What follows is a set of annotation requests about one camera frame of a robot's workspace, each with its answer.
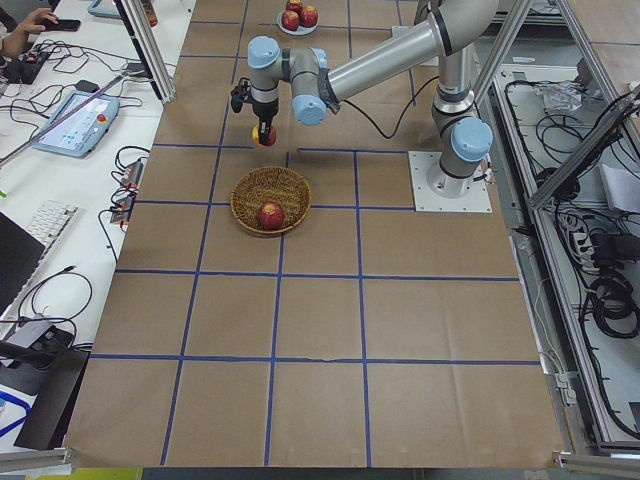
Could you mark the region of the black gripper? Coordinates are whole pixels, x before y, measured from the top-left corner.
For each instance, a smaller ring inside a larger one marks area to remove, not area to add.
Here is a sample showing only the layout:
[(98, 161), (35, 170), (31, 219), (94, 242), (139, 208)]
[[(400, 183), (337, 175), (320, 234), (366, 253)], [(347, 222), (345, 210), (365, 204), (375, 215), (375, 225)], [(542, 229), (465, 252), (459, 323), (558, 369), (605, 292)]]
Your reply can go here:
[(265, 124), (269, 124), (267, 146), (272, 146), (275, 143), (275, 127), (271, 122), (278, 113), (278, 99), (268, 102), (253, 99), (253, 112), (257, 116), (259, 123), (256, 127), (258, 143), (262, 146), (265, 145)]

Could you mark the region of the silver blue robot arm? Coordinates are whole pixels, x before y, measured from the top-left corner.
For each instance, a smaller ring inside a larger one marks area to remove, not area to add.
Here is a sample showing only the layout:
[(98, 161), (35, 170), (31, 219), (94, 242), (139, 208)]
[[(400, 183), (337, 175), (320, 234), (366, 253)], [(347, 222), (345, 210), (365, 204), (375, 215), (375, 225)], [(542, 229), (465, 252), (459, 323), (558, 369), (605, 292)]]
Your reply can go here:
[(231, 107), (240, 112), (251, 105), (258, 118), (256, 141), (270, 146), (280, 84), (291, 87), (296, 120), (315, 126), (354, 95), (435, 58), (439, 74), (432, 118), (442, 152), (426, 182), (441, 197), (461, 198), (493, 142), (491, 128), (473, 110), (469, 48), (489, 27), (498, 6), (496, 1), (421, 1), (414, 25), (404, 34), (335, 69), (322, 49), (283, 48), (271, 37), (255, 37), (248, 44), (250, 76), (232, 90)]

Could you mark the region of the person hand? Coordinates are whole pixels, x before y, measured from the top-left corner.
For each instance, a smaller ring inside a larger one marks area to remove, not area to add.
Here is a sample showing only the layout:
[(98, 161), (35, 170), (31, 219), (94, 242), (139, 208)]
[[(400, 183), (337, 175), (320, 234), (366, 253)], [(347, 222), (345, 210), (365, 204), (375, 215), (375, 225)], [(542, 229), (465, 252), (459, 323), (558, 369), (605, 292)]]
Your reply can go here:
[(39, 33), (45, 31), (50, 25), (57, 25), (59, 19), (50, 8), (38, 8), (26, 15), (16, 26), (15, 32)]

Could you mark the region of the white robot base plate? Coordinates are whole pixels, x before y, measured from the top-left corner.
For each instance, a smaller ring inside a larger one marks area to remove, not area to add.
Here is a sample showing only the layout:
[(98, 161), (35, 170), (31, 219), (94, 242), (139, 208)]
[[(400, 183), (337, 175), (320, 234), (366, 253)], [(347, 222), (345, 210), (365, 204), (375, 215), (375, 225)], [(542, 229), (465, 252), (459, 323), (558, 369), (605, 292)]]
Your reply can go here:
[(409, 151), (409, 171), (416, 212), (490, 214), (491, 200), (482, 164), (465, 179), (447, 176), (440, 152)]

